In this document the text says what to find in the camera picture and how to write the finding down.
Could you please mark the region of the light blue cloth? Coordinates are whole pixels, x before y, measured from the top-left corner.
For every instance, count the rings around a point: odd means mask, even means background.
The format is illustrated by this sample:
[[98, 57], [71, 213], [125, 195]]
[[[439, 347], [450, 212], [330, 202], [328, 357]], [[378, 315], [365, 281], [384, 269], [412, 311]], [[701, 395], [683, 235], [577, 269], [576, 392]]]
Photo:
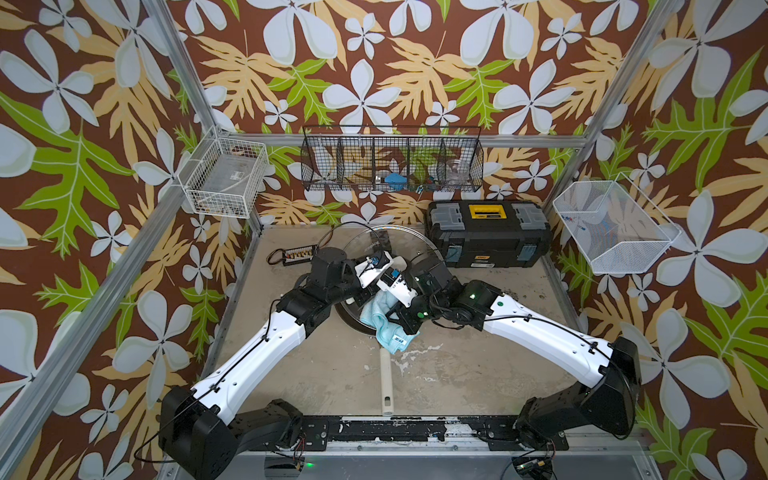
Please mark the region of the light blue cloth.
[[387, 291], [379, 291], [362, 307], [359, 320], [375, 331], [375, 337], [382, 348], [390, 354], [404, 352], [416, 335], [409, 335], [404, 328], [391, 321], [387, 312], [400, 302]]

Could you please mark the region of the glass pot lid cream handle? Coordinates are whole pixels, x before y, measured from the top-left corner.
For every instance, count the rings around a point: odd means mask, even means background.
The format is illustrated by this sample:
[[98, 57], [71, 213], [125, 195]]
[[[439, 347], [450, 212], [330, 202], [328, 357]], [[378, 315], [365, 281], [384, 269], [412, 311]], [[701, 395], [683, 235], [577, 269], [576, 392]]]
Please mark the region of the glass pot lid cream handle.
[[[373, 230], [386, 230], [388, 232], [391, 249], [386, 252], [392, 257], [392, 263], [389, 267], [400, 270], [404, 274], [407, 284], [417, 292], [417, 296], [420, 296], [415, 280], [416, 264], [428, 259], [442, 261], [442, 254], [427, 237], [414, 228], [397, 225], [342, 225], [336, 230], [337, 233], [344, 235], [339, 246], [343, 247], [347, 257], [353, 261], [354, 268], [367, 257], [384, 252], [384, 250], [373, 248], [369, 235]], [[373, 288], [374, 295], [381, 291], [376, 283], [369, 286]]]

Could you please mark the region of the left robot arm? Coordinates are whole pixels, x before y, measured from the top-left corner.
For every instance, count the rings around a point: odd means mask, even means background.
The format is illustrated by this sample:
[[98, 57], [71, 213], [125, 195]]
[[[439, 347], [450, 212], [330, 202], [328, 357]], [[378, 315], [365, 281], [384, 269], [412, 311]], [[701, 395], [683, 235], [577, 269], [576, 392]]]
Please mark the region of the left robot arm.
[[158, 442], [195, 479], [215, 479], [239, 454], [293, 449], [303, 415], [285, 400], [242, 412], [267, 374], [330, 316], [334, 305], [360, 296], [391, 262], [379, 251], [353, 259], [339, 248], [318, 250], [311, 270], [273, 301], [266, 324], [236, 354], [189, 389], [174, 387], [162, 400]]

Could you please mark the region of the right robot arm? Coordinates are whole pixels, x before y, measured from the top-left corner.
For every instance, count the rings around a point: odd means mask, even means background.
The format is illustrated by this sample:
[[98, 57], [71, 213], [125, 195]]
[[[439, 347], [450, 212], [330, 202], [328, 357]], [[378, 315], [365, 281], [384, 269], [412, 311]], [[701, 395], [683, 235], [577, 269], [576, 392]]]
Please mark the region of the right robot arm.
[[592, 425], [618, 439], [633, 430], [641, 375], [637, 345], [622, 336], [592, 337], [540, 315], [481, 280], [463, 283], [436, 258], [390, 269], [377, 283], [395, 299], [389, 313], [408, 334], [427, 320], [510, 340], [570, 374], [575, 382], [532, 397], [514, 424], [521, 443], [539, 447], [560, 433]]

